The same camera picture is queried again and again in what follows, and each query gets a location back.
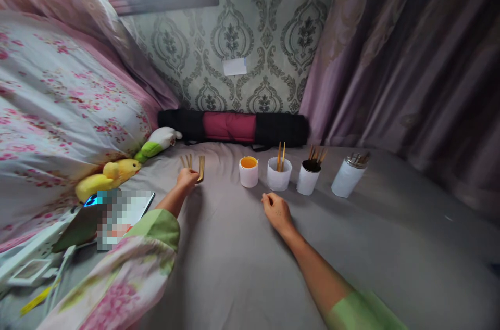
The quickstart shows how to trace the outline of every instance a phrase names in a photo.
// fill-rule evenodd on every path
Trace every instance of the damask wallpaper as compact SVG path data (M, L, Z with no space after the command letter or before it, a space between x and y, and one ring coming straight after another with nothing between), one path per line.
M195 110L297 113L331 0L220 0L123 17L141 50ZM225 77L222 60L247 58Z

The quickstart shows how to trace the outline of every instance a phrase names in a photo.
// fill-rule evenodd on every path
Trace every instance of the cable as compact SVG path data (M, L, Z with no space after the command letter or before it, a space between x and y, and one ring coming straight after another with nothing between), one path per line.
M54 279L54 283L52 285L51 291L48 293L47 298L45 299L45 304L43 307L43 318L47 317L47 315L52 311L54 308L54 304L57 298L57 294L59 293L59 289L61 287L61 284L63 283L63 271L64 268L66 267L66 263L69 261L71 256L73 256L74 250L76 249L76 245L72 245L69 247L66 252L64 252L64 259L62 260L61 267L59 268L59 271L57 272L56 278Z

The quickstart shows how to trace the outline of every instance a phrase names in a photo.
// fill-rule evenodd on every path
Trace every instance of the purple curtain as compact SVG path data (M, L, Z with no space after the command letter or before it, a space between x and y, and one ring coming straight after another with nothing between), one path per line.
M113 48L137 83L163 109L177 109L175 94L155 72L108 0L0 0L1 10L55 18Z
M333 0L311 142L382 148L500 220L500 0Z

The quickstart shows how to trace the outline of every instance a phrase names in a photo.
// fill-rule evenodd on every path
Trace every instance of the green sleeve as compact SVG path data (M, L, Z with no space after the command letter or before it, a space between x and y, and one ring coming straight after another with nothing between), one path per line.
M407 329L373 292L349 294L331 309L325 322L330 330Z
M175 252L179 246L181 229L172 213L164 209L155 209L146 213L124 237L146 236L170 246Z

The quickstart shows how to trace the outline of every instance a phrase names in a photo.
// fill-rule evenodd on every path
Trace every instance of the white container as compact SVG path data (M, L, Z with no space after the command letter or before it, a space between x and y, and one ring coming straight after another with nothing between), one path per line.
M304 162L302 162L301 171L298 174L297 192L301 195L309 196L314 191L314 187L316 186L316 182L319 178L319 173L321 172L321 167L319 171L309 171L304 167Z
M354 165L344 159L339 172L332 183L332 192L339 197L349 197L356 184L363 176L366 170L366 164Z
M255 187L259 182L259 161L254 157L247 156L240 160L239 166L241 185L246 188Z
M285 158L282 172L276 171L277 163L277 157L267 161L267 185L272 191L281 192L288 188L290 175L292 174L292 163Z

